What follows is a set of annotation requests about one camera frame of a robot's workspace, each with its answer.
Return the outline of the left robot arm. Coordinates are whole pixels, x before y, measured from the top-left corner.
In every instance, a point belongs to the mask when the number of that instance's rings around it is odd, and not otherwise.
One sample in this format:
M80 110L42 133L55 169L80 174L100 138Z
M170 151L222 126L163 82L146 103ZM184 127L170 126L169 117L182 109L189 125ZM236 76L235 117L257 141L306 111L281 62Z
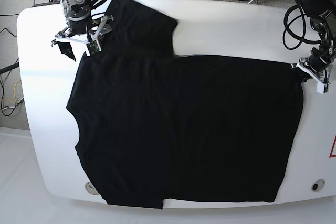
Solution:
M313 79L317 83L317 92L324 94L329 91L330 75L335 61L335 0L294 0L284 16L284 34L290 35L298 44L312 45L307 57L300 58L292 64L301 76L301 81ZM295 34L290 25L289 15L300 12L302 19L302 35Z

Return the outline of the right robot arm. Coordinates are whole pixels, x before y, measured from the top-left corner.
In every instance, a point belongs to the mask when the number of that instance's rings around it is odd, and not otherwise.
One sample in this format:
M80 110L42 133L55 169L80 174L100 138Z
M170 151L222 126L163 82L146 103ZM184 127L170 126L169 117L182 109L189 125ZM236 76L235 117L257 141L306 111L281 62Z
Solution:
M63 7L66 27L55 35L51 45L57 45L61 54L76 61L71 43L82 43L87 56L102 51L102 42L108 33L112 32L111 15L100 13L94 18L93 10L107 0L60 0Z

